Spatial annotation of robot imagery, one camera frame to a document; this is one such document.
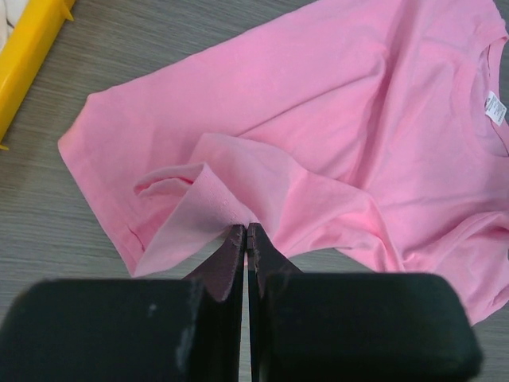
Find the pink t shirt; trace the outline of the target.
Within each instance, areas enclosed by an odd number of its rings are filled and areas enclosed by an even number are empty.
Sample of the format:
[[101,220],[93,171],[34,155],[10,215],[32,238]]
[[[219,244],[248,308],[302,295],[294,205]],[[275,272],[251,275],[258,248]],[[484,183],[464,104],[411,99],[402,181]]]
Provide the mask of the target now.
[[508,35],[492,1],[318,1],[88,96],[60,155],[128,271],[234,224],[508,300]]

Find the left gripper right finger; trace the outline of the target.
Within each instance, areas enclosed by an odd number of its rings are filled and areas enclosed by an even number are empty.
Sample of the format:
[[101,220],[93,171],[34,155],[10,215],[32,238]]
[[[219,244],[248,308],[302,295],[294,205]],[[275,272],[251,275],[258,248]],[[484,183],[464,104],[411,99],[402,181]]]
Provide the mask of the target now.
[[469,381],[484,360],[460,299],[428,273],[301,271],[247,229],[255,381]]

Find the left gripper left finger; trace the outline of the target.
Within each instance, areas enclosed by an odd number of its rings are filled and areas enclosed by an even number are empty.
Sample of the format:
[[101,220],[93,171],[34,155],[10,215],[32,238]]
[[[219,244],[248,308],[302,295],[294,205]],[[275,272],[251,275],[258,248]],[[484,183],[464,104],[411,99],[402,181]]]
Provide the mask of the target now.
[[54,279],[1,325],[4,381],[236,381],[244,228],[182,279]]

